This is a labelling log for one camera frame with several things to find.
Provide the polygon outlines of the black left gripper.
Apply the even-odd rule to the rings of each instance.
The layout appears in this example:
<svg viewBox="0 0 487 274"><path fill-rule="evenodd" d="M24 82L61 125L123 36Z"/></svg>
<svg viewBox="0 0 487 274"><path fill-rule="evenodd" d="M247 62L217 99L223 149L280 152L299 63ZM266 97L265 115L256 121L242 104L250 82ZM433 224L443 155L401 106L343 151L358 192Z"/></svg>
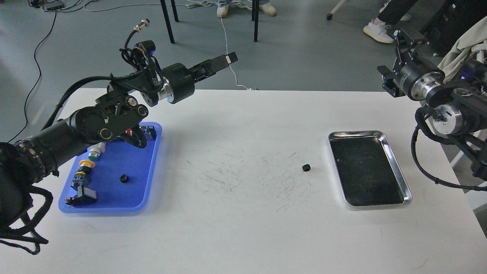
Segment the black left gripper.
<svg viewBox="0 0 487 274"><path fill-rule="evenodd" d="M166 99L171 104L176 104L194 94L195 83L201 76L214 76L238 61L235 52L222 54L213 59L207 59L193 67L187 68L181 63L172 64L157 70L157 75L162 81L157 93L158 101Z"/></svg>

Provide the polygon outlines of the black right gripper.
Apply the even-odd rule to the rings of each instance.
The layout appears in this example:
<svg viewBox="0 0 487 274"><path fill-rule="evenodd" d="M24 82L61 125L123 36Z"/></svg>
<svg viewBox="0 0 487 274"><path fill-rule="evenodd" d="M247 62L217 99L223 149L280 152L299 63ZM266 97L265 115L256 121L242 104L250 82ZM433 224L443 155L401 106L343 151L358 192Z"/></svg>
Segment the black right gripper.
<svg viewBox="0 0 487 274"><path fill-rule="evenodd" d="M417 31L407 33L405 30L393 31L395 41L395 64L393 73L388 67L378 66L382 76L382 88L392 97L403 97L421 101L427 98L431 89L443 84L445 73L431 61L415 59L418 45L427 43L426 37Z"/></svg>

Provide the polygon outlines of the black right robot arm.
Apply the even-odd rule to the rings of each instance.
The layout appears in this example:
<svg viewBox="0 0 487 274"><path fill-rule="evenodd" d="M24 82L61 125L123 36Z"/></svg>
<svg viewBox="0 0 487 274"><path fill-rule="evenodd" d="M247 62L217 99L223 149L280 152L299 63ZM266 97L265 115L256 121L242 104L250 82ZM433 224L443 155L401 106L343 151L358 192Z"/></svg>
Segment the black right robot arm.
<svg viewBox="0 0 487 274"><path fill-rule="evenodd" d="M383 89L393 97L407 96L425 101L416 110L416 128L412 136L412 157L419 170L436 184L473 191L486 191L482 186L463 186L434 177L422 168L416 156L419 131L443 145L456 145L472 162L473 176L486 180L486 141L473 134L486 129L486 65L469 60L461 66L457 80L446 81L445 73L415 51L426 42L420 34L409 35L401 28L386 31L395 43L395 64L390 70L379 66Z"/></svg>

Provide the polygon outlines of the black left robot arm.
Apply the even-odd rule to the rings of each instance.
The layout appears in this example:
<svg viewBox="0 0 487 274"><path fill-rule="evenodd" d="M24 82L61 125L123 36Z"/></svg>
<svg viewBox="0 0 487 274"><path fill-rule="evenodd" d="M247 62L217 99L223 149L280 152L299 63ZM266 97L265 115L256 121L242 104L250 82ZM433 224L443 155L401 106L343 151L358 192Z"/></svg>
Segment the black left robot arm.
<svg viewBox="0 0 487 274"><path fill-rule="evenodd" d="M214 76L238 60L235 52L222 54L187 68L172 64L161 68L153 57L153 41L128 43L135 33L148 26L139 23L120 49L122 59L135 69L127 76L91 76L71 85L60 99L39 134L14 144L1 143L1 243L21 248L32 255L40 253L47 239L35 228L53 202L50 191L35 186L50 174L58 176L59 167L99 143L120 137L137 148L145 148L147 139L139 123L148 116L148 107L162 99L176 104L195 92L195 83ZM96 80L108 80L106 94L96 104L75 111L66 119L55 118L67 99L80 87Z"/></svg>

